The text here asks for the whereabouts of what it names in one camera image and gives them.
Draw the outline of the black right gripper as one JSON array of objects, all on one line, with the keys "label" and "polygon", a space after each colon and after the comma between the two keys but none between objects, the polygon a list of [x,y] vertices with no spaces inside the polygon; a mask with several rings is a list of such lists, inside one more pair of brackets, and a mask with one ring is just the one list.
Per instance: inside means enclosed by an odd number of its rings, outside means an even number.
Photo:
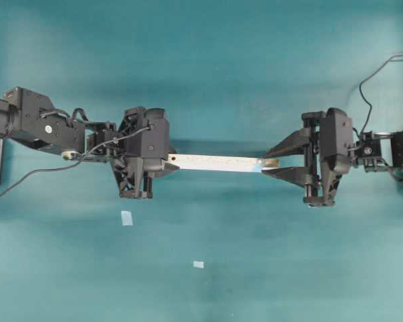
[{"label": "black right gripper", "polygon": [[294,131],[276,146],[268,150],[263,158],[278,158],[304,155],[304,167],[272,168],[261,172],[272,178],[304,187],[303,202],[310,207],[332,207],[342,179],[334,170],[333,159],[323,160],[320,151],[320,120],[326,112],[310,112],[302,115],[302,129]]}]

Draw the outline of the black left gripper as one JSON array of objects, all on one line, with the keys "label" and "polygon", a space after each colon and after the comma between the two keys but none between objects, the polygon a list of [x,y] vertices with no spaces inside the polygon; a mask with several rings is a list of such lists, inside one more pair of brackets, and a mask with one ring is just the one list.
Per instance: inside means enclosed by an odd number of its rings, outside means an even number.
[{"label": "black left gripper", "polygon": [[[122,126],[123,120],[118,127],[118,134],[121,135],[121,140],[118,142],[119,148],[117,158],[112,162],[112,170],[118,184],[119,195],[121,198],[127,199],[151,199],[152,174],[150,171],[144,170],[144,161],[142,158],[126,156],[124,146],[124,140],[131,138],[142,131],[148,130],[148,128],[145,127],[126,135]],[[169,138],[169,153],[177,153],[171,138]],[[163,160],[161,176],[166,176],[172,172],[178,171],[179,169],[179,166],[170,164]]]}]

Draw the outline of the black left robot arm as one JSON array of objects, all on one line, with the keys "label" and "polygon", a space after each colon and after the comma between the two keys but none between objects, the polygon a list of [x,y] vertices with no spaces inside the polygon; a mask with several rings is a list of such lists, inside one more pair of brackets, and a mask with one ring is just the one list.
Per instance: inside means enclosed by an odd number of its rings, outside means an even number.
[{"label": "black left robot arm", "polygon": [[74,166],[110,164],[121,198],[150,199],[153,180],[179,170],[169,162],[175,150],[165,110],[159,108],[127,109],[116,125],[89,121],[81,108],[68,114],[49,97],[16,87],[0,99],[0,177],[5,140],[72,160]]}]

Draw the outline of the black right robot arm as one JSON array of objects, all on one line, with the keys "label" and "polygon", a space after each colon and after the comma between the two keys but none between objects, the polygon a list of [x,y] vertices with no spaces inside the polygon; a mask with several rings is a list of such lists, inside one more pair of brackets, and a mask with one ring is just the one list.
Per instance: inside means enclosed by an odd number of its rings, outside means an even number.
[{"label": "black right robot arm", "polygon": [[403,131],[363,132],[355,141],[352,119],[336,108],[304,113],[302,121],[302,129],[291,133],[264,157],[302,155],[304,165],[264,169],[263,174],[304,188],[305,204],[333,206],[339,183],[352,167],[388,172],[403,182]]}]

